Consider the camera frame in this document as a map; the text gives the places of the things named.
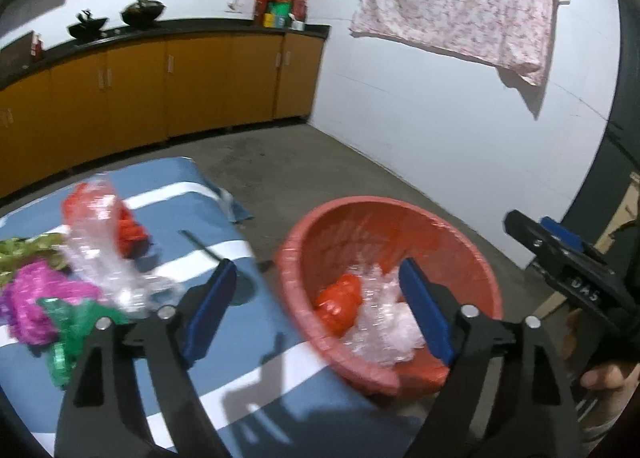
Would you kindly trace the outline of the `right hand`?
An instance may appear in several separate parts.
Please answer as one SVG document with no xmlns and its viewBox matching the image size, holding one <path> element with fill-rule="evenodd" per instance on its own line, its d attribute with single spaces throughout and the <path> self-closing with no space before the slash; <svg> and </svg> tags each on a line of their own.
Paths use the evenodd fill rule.
<svg viewBox="0 0 640 458">
<path fill-rule="evenodd" d="M 569 360 L 577 348 L 577 336 L 575 328 L 582 311 L 574 310 L 567 315 L 565 324 L 568 333 L 563 340 L 562 356 L 564 360 Z M 600 364 L 582 375 L 580 384 L 590 391 L 615 391 L 625 388 L 628 384 L 637 382 L 637 364 L 628 363 L 605 363 Z"/>
</svg>

